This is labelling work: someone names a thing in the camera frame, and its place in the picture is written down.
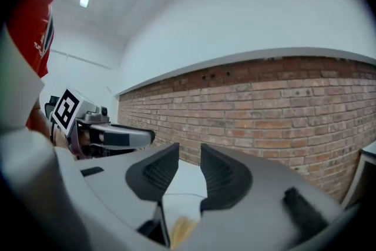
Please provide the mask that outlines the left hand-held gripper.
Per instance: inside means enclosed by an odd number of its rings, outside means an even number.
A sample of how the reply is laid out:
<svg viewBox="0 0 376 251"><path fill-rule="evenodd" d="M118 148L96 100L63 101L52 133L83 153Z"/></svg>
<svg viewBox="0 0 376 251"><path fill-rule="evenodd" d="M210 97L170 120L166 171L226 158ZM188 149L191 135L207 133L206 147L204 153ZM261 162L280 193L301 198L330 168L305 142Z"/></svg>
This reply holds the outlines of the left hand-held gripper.
<svg viewBox="0 0 376 251"><path fill-rule="evenodd" d="M130 153L151 145L152 130L110 122L108 109L95 105L74 89L65 89L50 114L51 129L57 126L77 159L102 158Z"/></svg>

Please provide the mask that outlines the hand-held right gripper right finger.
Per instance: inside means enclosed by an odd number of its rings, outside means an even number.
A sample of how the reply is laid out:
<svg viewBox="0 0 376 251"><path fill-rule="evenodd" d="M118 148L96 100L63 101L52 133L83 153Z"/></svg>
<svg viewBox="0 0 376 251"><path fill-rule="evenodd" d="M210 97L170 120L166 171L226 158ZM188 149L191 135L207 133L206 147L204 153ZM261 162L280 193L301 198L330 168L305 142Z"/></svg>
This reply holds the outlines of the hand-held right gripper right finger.
<svg viewBox="0 0 376 251"><path fill-rule="evenodd" d="M182 250L288 250L300 240L283 198L290 188L328 223L340 205L288 166L224 147L202 144L200 168L207 198Z"/></svg>

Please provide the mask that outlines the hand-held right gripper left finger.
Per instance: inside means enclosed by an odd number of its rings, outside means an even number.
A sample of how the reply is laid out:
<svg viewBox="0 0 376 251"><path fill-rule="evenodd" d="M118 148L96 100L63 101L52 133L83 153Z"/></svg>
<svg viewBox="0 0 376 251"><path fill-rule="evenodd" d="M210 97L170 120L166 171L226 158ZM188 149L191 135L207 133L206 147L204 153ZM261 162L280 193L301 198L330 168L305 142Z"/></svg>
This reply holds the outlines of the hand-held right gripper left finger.
<svg viewBox="0 0 376 251"><path fill-rule="evenodd" d="M178 143L86 160L56 154L90 246L170 245L162 198L179 166Z"/></svg>

